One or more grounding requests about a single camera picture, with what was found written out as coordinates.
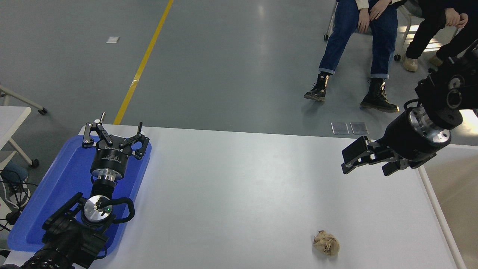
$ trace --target white desk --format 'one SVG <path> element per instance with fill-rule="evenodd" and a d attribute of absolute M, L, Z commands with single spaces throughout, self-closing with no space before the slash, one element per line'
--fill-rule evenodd
<path fill-rule="evenodd" d="M 105 125 L 127 137 L 136 128 Z M 456 268 L 418 171 L 343 175 L 352 139 L 143 130 L 152 152 L 136 216 L 91 269 Z M 313 248 L 319 230 L 338 238 L 338 256 Z"/>
<path fill-rule="evenodd" d="M 0 149 L 32 112 L 30 107 L 0 106 Z"/>

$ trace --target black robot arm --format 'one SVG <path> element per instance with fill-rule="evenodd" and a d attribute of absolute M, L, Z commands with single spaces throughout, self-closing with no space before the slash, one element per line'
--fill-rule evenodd
<path fill-rule="evenodd" d="M 90 173 L 97 179 L 89 198 L 78 192 L 45 221 L 42 226 L 46 231 L 42 238 L 45 245 L 25 264 L 21 267 L 8 264 L 0 269 L 74 269 L 73 263 L 89 268 L 95 259 L 101 258 L 98 257 L 101 250 L 107 251 L 106 230 L 134 217 L 134 204 L 130 198 L 113 199 L 112 196 L 117 180 L 125 175 L 128 157 L 143 158 L 149 138 L 141 134 L 142 123 L 137 134 L 130 138 L 110 135 L 103 128 L 104 116 L 103 112 L 99 122 L 87 123 L 83 135 L 82 147 L 96 148 Z M 99 136 L 96 143 L 90 136 L 92 131 Z M 133 152 L 131 146 L 137 142 L 141 143 L 141 148 Z M 127 205 L 129 215 L 117 219 L 113 206 L 120 204 Z M 77 215 L 81 216 L 81 221 L 76 220 Z"/>
<path fill-rule="evenodd" d="M 388 162 L 383 174 L 408 167 L 418 168 L 451 142 L 450 130 L 463 122 L 461 109 L 478 108 L 478 41 L 461 58 L 447 58 L 437 71 L 418 82 L 416 107 L 393 120 L 382 138 L 372 142 L 366 136 L 342 150 L 342 171 Z"/>

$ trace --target yellow floor line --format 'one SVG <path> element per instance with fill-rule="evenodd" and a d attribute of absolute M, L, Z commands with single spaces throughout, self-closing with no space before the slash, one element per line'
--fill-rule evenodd
<path fill-rule="evenodd" d="M 119 108 L 118 114 L 116 114 L 116 118 L 113 124 L 120 124 L 121 120 L 123 119 L 124 113 L 126 112 L 126 109 L 128 108 L 128 104 L 131 101 L 131 97 L 133 96 L 134 90 L 136 89 L 136 85 L 138 85 L 138 82 L 140 81 L 141 74 L 143 73 L 144 67 L 146 66 L 146 63 L 148 62 L 149 56 L 151 55 L 151 51 L 154 48 L 154 44 L 156 44 L 156 40 L 158 39 L 159 33 L 161 32 L 161 28 L 163 27 L 164 21 L 166 20 L 166 17 L 168 16 L 168 13 L 169 13 L 169 10 L 171 9 L 171 5 L 173 4 L 173 1 L 174 0 L 169 0 L 168 5 L 166 6 L 166 9 L 164 10 L 163 16 L 161 17 L 161 20 L 159 21 L 156 31 L 154 31 L 154 35 L 151 38 L 148 49 L 146 49 L 146 53 L 143 56 L 143 60 L 140 63 L 140 67 L 138 67 L 138 71 L 136 72 L 136 75 L 134 76 L 133 82 L 131 82 L 131 86 L 128 92 L 126 93 L 126 96 L 124 97 L 123 103 L 121 104 L 121 107 Z"/>

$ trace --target black boot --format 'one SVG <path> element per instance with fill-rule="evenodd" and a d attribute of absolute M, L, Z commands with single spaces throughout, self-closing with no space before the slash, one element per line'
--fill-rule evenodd
<path fill-rule="evenodd" d="M 317 82 L 312 84 L 314 87 L 304 94 L 304 98 L 315 101 L 325 101 L 327 81 L 330 75 L 330 73 L 320 72 L 317 77 Z"/>
<path fill-rule="evenodd" d="M 385 80 L 382 78 L 372 78 L 369 92 L 360 103 L 360 106 L 374 108 L 383 112 L 399 112 L 397 105 L 390 104 L 385 96 Z"/>

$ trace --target small paper on floor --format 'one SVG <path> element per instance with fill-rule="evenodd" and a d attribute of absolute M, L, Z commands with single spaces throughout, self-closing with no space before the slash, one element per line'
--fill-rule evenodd
<path fill-rule="evenodd" d="M 114 44 L 118 43 L 119 36 L 110 36 L 108 38 L 108 41 L 106 41 L 107 44 Z"/>

